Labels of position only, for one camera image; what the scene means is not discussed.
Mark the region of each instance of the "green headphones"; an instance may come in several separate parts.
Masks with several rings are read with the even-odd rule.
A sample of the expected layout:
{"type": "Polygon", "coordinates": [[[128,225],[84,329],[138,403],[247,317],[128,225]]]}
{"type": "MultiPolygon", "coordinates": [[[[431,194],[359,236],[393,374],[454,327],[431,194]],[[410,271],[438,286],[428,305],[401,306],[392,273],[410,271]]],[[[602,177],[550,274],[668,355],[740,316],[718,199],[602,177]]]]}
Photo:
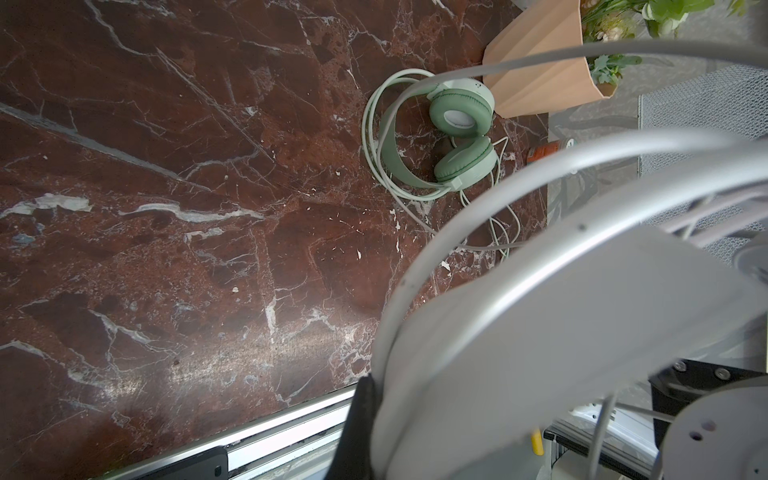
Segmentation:
{"type": "MultiPolygon", "coordinates": [[[[432,76],[429,72],[416,69],[403,72],[432,76]]],[[[429,106],[432,123],[451,137],[472,140],[459,145],[435,165],[438,183],[427,182],[414,175],[402,162],[397,151],[393,124],[383,140],[382,163],[392,176],[411,187],[437,188],[442,191],[463,190],[487,177],[498,162],[491,139],[485,136],[491,129],[493,119],[493,94],[483,83],[473,78],[451,80],[427,88],[427,91],[416,92],[412,97],[425,94],[432,102],[429,106]]],[[[392,108],[390,107],[382,117],[385,118],[392,108]]]]}

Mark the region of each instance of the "red marble surface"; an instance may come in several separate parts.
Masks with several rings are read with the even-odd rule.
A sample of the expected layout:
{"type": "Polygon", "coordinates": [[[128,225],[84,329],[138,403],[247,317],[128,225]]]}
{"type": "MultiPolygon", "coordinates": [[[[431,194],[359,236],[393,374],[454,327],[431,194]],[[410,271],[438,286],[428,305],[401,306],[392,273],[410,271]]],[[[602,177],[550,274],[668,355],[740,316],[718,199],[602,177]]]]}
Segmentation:
{"type": "MultiPolygon", "coordinates": [[[[362,108],[399,69],[479,63],[516,12],[4,2],[0,478],[100,475],[365,374],[427,236],[374,184],[362,108]]],[[[449,146],[425,108],[398,128],[428,177],[449,146]]],[[[545,122],[497,119],[508,174],[545,122]]],[[[521,238],[542,228],[545,197],[514,205],[521,238]]],[[[439,227],[457,208],[452,195],[426,217],[439,227]]],[[[419,301],[495,261],[452,254],[419,301]]]]}

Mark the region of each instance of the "gray cable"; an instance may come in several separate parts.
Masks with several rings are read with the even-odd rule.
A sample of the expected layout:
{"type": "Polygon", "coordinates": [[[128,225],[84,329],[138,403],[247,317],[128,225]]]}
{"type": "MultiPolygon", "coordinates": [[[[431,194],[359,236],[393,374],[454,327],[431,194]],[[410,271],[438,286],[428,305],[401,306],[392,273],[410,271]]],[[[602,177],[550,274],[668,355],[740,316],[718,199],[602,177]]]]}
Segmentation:
{"type": "Polygon", "coordinates": [[[752,240],[754,237],[757,237],[758,235],[760,235],[760,232],[758,230],[736,230],[735,232],[729,233],[728,237],[745,238],[747,240],[752,240]]]}
{"type": "Polygon", "coordinates": [[[620,410],[627,410],[628,412],[635,412],[641,415],[649,416],[652,419],[661,420],[662,422],[672,423],[674,422],[674,415],[667,415],[666,413],[655,412],[654,410],[642,409],[634,405],[628,405],[627,403],[616,402],[616,408],[620,410]]]}
{"type": "Polygon", "coordinates": [[[688,239],[688,242],[691,245],[703,248],[712,242],[728,236],[732,232],[742,230],[752,222],[758,222],[767,217],[768,204],[757,204],[755,207],[747,208],[742,213],[692,236],[688,239]]]}
{"type": "Polygon", "coordinates": [[[661,449],[659,449],[659,453],[656,455],[656,461],[654,462],[654,467],[650,470],[648,480],[661,480],[661,477],[663,476],[664,466],[661,464],[661,449]]]}
{"type": "MultiPolygon", "coordinates": [[[[709,194],[706,197],[702,198],[701,200],[697,200],[695,202],[692,202],[690,204],[690,207],[688,207],[688,211],[695,210],[697,207],[700,207],[702,205],[706,205],[712,200],[715,199],[715,196],[713,194],[709,194]]],[[[697,220],[694,220],[693,222],[689,223],[685,228],[683,228],[683,231],[680,232],[680,239],[681,240],[688,240],[690,235],[694,232],[694,229],[696,228],[697,220]]]]}
{"type": "Polygon", "coordinates": [[[659,225],[659,228],[665,232],[672,233],[677,231],[689,223],[697,223],[707,215],[714,214],[715,212],[728,208],[732,205],[742,204],[749,200],[757,199],[760,197],[768,197],[768,188],[766,185],[749,186],[746,188],[740,188],[727,194],[720,195],[711,202],[701,207],[693,208],[682,215],[670,218],[666,222],[659,225]]]}
{"type": "Polygon", "coordinates": [[[600,451],[603,449],[603,440],[605,432],[608,430],[608,424],[611,423],[616,407],[616,395],[609,395],[603,400],[603,408],[600,409],[598,424],[594,427],[592,435],[592,444],[589,445],[589,455],[587,457],[587,480],[595,480],[598,476],[598,466],[600,465],[600,451]]]}

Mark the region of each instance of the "potted plant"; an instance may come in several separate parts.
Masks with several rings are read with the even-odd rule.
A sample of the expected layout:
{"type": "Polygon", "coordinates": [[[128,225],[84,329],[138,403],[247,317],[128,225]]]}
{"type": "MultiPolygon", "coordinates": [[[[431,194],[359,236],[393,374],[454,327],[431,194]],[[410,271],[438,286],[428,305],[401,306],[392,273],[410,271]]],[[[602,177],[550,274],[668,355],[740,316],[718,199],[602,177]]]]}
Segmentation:
{"type": "MultiPolygon", "coordinates": [[[[730,15],[743,15],[757,0],[730,0],[730,15]]],[[[714,0],[536,0],[488,44],[483,64],[520,58],[591,41],[633,38],[644,22],[652,37],[676,35],[689,14],[714,0]]],[[[488,75],[483,82],[504,118],[602,100],[616,91],[634,55],[602,55],[488,75]]]]}

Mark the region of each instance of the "beige plant pot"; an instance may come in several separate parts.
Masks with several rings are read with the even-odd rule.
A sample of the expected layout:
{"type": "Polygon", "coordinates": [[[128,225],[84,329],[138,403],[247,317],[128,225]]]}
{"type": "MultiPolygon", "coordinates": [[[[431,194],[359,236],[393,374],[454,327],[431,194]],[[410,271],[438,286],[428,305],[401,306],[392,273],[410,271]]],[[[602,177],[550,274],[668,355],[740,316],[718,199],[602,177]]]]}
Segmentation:
{"type": "MultiPolygon", "coordinates": [[[[581,44],[579,0],[537,0],[491,41],[482,63],[581,44]]],[[[496,113],[504,118],[564,110],[610,98],[616,91],[610,84],[594,84],[586,58],[488,75],[483,83],[493,93],[496,113]]]]}

